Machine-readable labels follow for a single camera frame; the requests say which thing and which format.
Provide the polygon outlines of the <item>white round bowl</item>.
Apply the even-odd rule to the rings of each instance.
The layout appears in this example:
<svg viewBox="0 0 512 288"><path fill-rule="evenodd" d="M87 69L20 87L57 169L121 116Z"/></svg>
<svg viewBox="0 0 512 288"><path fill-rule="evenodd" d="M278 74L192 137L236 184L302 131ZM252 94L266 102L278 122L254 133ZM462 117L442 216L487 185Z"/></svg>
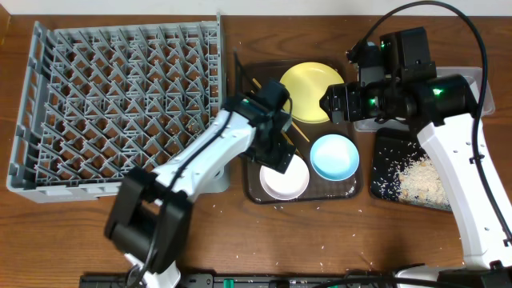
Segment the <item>white round bowl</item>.
<svg viewBox="0 0 512 288"><path fill-rule="evenodd" d="M262 188L269 196L288 201L298 198L306 190L310 172L304 160L295 155L284 174L262 166L259 177Z"/></svg>

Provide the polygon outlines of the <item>light blue bowl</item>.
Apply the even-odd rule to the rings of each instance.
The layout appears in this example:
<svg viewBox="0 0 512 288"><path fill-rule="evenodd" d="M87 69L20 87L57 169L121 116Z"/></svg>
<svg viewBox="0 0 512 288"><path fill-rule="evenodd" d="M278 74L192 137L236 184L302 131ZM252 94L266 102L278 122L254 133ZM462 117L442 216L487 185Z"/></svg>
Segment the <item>light blue bowl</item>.
<svg viewBox="0 0 512 288"><path fill-rule="evenodd" d="M356 145L340 134L327 134L317 139L310 149L313 170L325 180L339 182L357 171L360 156Z"/></svg>

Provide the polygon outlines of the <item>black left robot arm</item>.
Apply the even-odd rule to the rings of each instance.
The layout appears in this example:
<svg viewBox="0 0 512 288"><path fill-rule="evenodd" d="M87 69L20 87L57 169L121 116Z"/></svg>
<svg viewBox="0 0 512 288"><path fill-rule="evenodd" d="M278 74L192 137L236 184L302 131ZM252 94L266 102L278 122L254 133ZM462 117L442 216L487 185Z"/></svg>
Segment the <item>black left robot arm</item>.
<svg viewBox="0 0 512 288"><path fill-rule="evenodd" d="M209 127L187 148L152 171L135 167L124 177L105 236L132 262L127 287L174 287L175 262L186 245L193 205L217 176L244 154L285 173L295 148L282 132L291 121L288 90L275 80L256 93L229 98Z"/></svg>

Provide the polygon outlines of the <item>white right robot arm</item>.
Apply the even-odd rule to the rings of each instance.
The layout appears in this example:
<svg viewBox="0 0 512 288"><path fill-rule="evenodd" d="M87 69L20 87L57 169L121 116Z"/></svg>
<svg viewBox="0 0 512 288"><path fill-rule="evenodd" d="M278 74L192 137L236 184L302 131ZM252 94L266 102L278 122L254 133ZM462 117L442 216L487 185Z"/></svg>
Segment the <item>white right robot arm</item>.
<svg viewBox="0 0 512 288"><path fill-rule="evenodd" d="M486 147L480 103L460 74L440 77L418 27L362 45L358 80L334 84L319 101L333 123L396 120L408 125L434 164L461 236L463 268L416 266L411 278L464 286L511 285L511 204Z"/></svg>

